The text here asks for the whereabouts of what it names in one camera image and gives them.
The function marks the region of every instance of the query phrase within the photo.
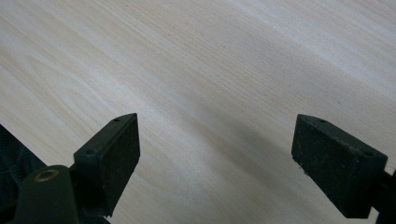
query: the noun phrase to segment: wooden surface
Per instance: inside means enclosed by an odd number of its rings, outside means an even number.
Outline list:
[[[396,167],[396,4],[0,3],[0,121],[46,164],[136,112],[141,160],[112,223],[346,220],[290,155],[297,114]]]

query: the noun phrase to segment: wooden table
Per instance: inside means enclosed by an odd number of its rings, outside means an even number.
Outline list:
[[[46,164],[139,117],[141,160],[112,223],[346,220],[290,155],[297,114],[396,168],[396,4],[0,3],[0,121]]]

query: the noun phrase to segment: dark textured fabric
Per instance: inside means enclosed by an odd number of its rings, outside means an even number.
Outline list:
[[[23,179],[45,166],[43,161],[0,125],[0,206],[17,200]]]

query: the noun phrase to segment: black bracket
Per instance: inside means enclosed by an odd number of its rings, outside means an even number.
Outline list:
[[[108,223],[104,217],[112,216],[139,157],[137,115],[113,119],[74,154],[70,168],[47,166],[26,176],[2,215],[14,224]]]
[[[347,218],[396,223],[396,173],[384,171],[388,157],[324,119],[298,115],[291,150],[304,169]]]

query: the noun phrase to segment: wood grain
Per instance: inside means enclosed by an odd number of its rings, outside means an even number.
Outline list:
[[[291,159],[297,114],[396,168],[396,4],[0,3],[0,121],[46,164],[136,112],[142,157],[112,223],[346,220]]]

